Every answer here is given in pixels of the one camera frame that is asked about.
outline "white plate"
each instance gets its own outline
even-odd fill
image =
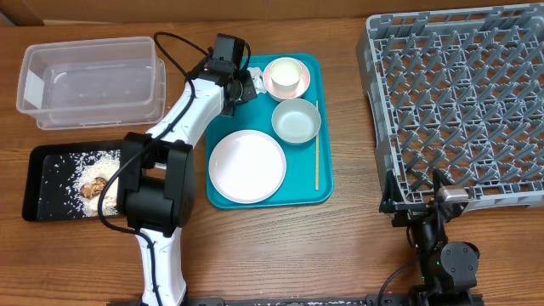
[[[272,196],[286,176],[286,155],[269,135],[242,130],[227,135],[213,149],[208,172],[225,198],[252,204]]]

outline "clear plastic container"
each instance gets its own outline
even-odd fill
[[[159,122],[166,72],[150,37],[30,46],[21,66],[17,110],[41,129]]]

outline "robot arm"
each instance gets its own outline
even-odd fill
[[[137,236],[144,268],[142,305],[158,306],[159,294],[163,306],[179,306],[186,296],[180,237],[195,200],[193,147],[214,117],[257,96],[250,73],[241,69],[245,46],[240,38],[218,34],[212,56],[207,57],[207,68],[197,65],[187,76],[195,89],[190,108],[157,145],[131,162],[119,176],[117,210],[127,216],[129,227],[149,237],[154,246],[158,293],[153,292],[151,250],[147,241]],[[162,121],[146,135],[129,133],[123,141],[121,165],[165,131],[184,111],[190,96],[187,82],[178,102]],[[142,169],[152,167],[165,169],[166,178],[144,176]]]
[[[192,106],[187,110],[184,117],[173,127],[162,140],[173,143],[182,140],[188,145],[196,145],[198,139],[204,133],[207,125],[213,118],[219,116],[224,108],[224,91],[215,82],[197,78],[193,81],[195,86],[196,98]],[[178,102],[168,112],[168,114],[154,127],[147,131],[151,137],[156,137],[167,128],[167,125],[173,121],[178,113],[189,102],[191,90],[189,84],[185,83],[185,90]]]
[[[184,117],[174,126],[162,140],[174,143],[183,141],[188,145],[196,145],[198,139],[204,133],[210,121],[219,116],[224,106],[223,89],[214,82],[196,79],[193,81],[196,97]],[[164,131],[173,118],[182,111],[189,102],[191,89],[188,83],[178,102],[168,114],[157,125],[147,131],[152,138]],[[156,167],[166,168],[164,164],[157,163]],[[155,243],[156,258],[156,282],[161,294],[161,301],[164,306],[178,306],[182,303],[187,286],[181,273],[181,228],[176,228],[171,236],[166,237],[161,231],[142,228],[144,232]],[[149,306],[158,306],[155,293],[153,292],[152,267],[150,260],[150,249],[147,241],[136,236],[139,248],[142,253],[142,265],[144,268],[144,294],[142,302]]]
[[[468,204],[468,193],[455,186],[440,170],[433,170],[434,198],[424,204],[404,204],[395,201],[395,192],[389,187],[394,182],[393,172],[387,172],[385,192],[380,212],[392,213],[394,227],[407,227],[408,241],[416,249],[424,285],[409,291],[409,305],[472,305],[483,306],[480,295],[472,294],[476,287],[479,250],[469,242],[449,242],[444,224],[460,217]],[[384,283],[380,293],[367,297],[377,306],[390,300],[384,298],[387,284],[403,269],[397,270]]]

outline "bowl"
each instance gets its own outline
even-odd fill
[[[285,142],[300,145],[320,131],[321,115],[314,104],[305,99],[288,99],[276,106],[272,128]]]
[[[270,78],[281,95],[293,95],[303,75],[303,67],[293,58],[279,58],[270,67]]]
[[[264,72],[263,72],[264,87],[268,91],[270,97],[272,97],[272,99],[274,99],[274,100],[276,100],[278,102],[282,102],[282,101],[284,101],[286,99],[293,99],[293,98],[302,97],[302,95],[308,90],[309,84],[310,84],[310,74],[309,74],[308,67],[303,62],[301,62],[300,60],[294,59],[302,67],[302,69],[303,69],[302,70],[302,75],[300,77],[300,81],[298,81],[298,85],[297,85],[296,90],[293,91],[290,94],[285,94],[285,93],[282,93],[277,88],[275,88],[275,85],[272,82],[272,77],[270,75],[270,68],[277,60],[279,60],[279,59],[276,59],[276,60],[270,62],[266,66],[266,68],[264,69]]]

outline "blue plastic tray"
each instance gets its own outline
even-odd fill
[[[267,133],[284,150],[287,161],[286,176],[281,187],[268,199],[254,204],[240,204],[226,199],[213,187],[206,170],[207,198],[216,207],[223,209],[277,207],[284,205],[317,204],[326,201],[334,188],[332,178],[331,146],[329,128],[326,122],[326,102],[323,94],[320,63],[309,54],[274,54],[254,55],[249,66],[259,67],[262,71],[272,60],[283,56],[302,61],[309,69],[311,82],[308,91],[302,96],[312,103],[319,100],[321,114],[320,129],[320,189],[315,190],[315,140],[306,144],[291,145],[281,140],[272,129],[272,112],[278,105],[267,93],[261,93],[256,99],[238,107],[234,117],[218,116],[206,129],[206,166],[216,144],[230,133],[252,129]]]

